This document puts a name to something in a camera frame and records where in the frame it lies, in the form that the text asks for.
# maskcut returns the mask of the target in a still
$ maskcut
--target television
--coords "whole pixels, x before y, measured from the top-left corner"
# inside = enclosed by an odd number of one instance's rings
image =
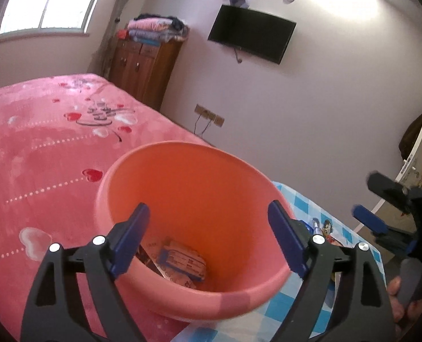
[[[295,26],[274,15],[222,5],[208,40],[281,64]]]

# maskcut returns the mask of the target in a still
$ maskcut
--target cabinet drawer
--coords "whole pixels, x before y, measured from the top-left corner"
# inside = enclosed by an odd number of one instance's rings
[[[125,40],[118,41],[118,47],[124,48],[129,51],[133,51],[136,54],[140,53],[141,45],[142,44],[140,42],[125,41]]]
[[[157,53],[159,52],[159,48],[159,46],[143,44],[140,54],[144,56],[150,56],[151,58],[155,58],[157,56]]]

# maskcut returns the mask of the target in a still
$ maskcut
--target checkered tablecloth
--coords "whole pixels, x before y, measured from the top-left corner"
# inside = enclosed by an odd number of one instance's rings
[[[298,220],[308,224],[312,223],[313,218],[318,218],[322,224],[329,220],[333,225],[332,236],[346,247],[354,247],[358,242],[364,241],[357,233],[296,190],[278,182],[274,182],[274,185],[290,203]],[[380,252],[371,245],[370,248],[385,279]],[[192,323],[172,342],[269,342],[290,310],[301,284],[301,278],[293,273],[279,293],[258,309],[234,319],[208,325]],[[331,311],[332,308],[323,305],[312,337],[325,331]]]

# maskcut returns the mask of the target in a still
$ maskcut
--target flat screen tv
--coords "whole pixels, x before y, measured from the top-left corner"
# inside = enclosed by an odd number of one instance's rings
[[[295,26],[274,15],[222,5],[208,40],[281,64]]]

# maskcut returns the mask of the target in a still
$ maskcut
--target human hand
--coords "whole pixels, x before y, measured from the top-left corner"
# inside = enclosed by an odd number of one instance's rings
[[[390,297],[390,303],[392,304],[393,317],[395,323],[399,323],[404,317],[404,314],[407,312],[407,318],[409,322],[413,323],[418,320],[422,313],[422,300],[412,302],[407,310],[404,310],[404,307],[399,303],[396,295],[401,288],[401,277],[395,277],[387,287],[388,295]],[[396,335],[399,337],[402,333],[401,327],[396,325]]]

